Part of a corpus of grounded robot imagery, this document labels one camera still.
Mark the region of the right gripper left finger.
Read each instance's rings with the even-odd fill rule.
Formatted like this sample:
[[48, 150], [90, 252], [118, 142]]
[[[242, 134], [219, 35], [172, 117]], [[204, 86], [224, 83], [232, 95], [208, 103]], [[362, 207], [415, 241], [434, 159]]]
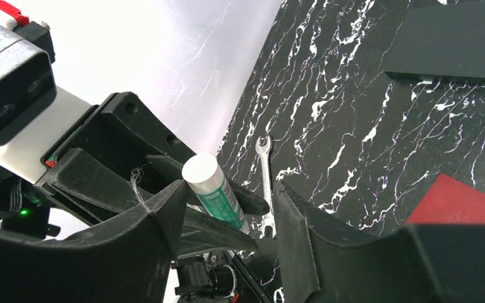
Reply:
[[0, 234], [0, 302], [162, 302], [175, 239], [159, 220], [132, 207], [61, 241]]

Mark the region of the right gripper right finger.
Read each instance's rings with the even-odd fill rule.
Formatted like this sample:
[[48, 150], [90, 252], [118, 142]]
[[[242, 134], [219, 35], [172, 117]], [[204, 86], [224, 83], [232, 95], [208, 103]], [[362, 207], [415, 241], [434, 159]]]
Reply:
[[485, 302], [485, 225], [358, 230], [276, 182], [286, 302]]

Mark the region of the green white glue stick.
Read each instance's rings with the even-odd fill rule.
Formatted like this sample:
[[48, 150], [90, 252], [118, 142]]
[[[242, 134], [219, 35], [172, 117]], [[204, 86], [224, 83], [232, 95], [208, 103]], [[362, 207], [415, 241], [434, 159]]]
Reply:
[[206, 153], [191, 157], [183, 165], [182, 177], [209, 215], [245, 234], [249, 232], [242, 206], [216, 157]]

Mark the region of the red envelope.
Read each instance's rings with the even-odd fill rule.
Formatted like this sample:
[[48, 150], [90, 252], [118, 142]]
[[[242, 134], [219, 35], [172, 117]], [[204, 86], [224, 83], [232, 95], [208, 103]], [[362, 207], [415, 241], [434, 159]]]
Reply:
[[406, 223], [485, 224], [485, 193], [441, 174]]

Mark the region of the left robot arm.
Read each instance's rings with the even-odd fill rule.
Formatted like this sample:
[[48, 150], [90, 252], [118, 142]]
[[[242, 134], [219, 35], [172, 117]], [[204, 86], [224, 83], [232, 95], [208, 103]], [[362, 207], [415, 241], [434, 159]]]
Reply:
[[254, 251], [256, 241], [219, 216], [197, 210], [184, 183], [193, 152], [131, 92], [72, 117], [70, 99], [52, 114], [59, 93], [0, 97], [0, 216], [20, 219], [37, 208], [64, 208], [91, 228], [49, 244], [62, 257], [151, 261], [220, 250]]

